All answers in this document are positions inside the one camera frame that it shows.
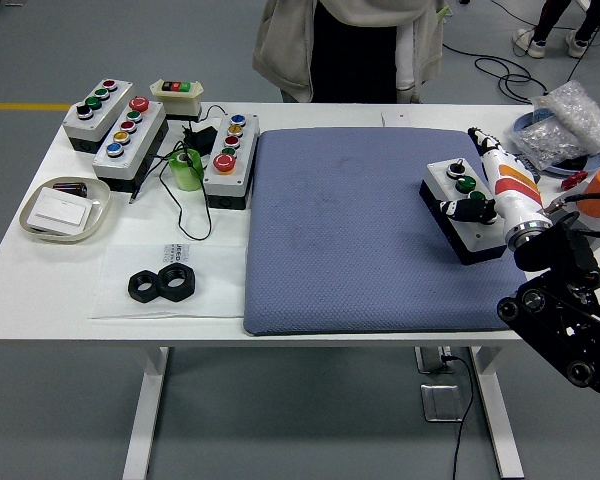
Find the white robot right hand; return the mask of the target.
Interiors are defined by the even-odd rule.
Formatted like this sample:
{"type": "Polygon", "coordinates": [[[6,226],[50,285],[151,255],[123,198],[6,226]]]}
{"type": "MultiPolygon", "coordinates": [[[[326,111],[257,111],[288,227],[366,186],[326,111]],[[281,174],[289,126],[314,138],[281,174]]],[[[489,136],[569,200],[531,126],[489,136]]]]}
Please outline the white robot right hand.
{"type": "Polygon", "coordinates": [[[492,198],[439,202],[437,209],[452,220],[484,225],[499,215],[505,222],[504,234],[509,236],[536,226],[550,228],[552,222],[541,212],[541,194],[531,171],[496,137],[476,127],[469,128],[468,135],[481,157],[492,198]]]}

